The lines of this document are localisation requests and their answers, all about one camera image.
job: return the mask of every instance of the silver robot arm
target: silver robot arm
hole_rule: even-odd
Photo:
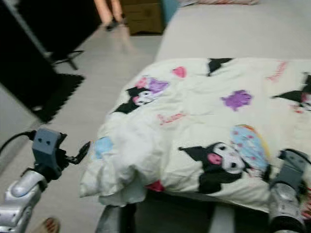
[[[57,180],[69,163],[79,164],[86,156],[90,142],[80,149],[76,157],[66,156],[66,151],[59,149],[66,136],[48,129],[36,132],[32,146],[35,167],[28,168],[5,192],[0,206],[0,233],[24,233],[33,208],[48,183]]]
[[[299,186],[308,156],[297,150],[281,151],[280,173],[270,182],[269,219],[271,233],[305,233],[299,205]]]

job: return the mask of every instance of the black cable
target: black cable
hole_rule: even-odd
[[[307,158],[304,158],[310,165],[311,165],[311,161]]]
[[[10,143],[12,142],[14,139],[20,137],[20,136],[27,136],[29,137],[30,140],[33,140],[35,138],[35,133],[36,133],[36,130],[33,130],[33,131],[25,131],[25,132],[22,132],[22,133],[18,133],[18,134],[15,134],[14,136],[10,137],[0,148],[0,155],[1,155],[1,152],[4,150],[4,148]]]

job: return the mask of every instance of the sandal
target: sandal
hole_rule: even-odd
[[[60,222],[54,217],[47,218],[31,233],[59,233]]]

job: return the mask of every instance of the mattress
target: mattress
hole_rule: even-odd
[[[311,58],[311,30],[293,0],[178,9],[156,61],[190,57]]]

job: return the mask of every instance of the white comforter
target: white comforter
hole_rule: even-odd
[[[310,60],[178,59],[144,69],[100,128],[81,196],[142,201],[145,186],[266,211],[279,150],[311,154]],[[310,166],[305,181],[311,184]]]

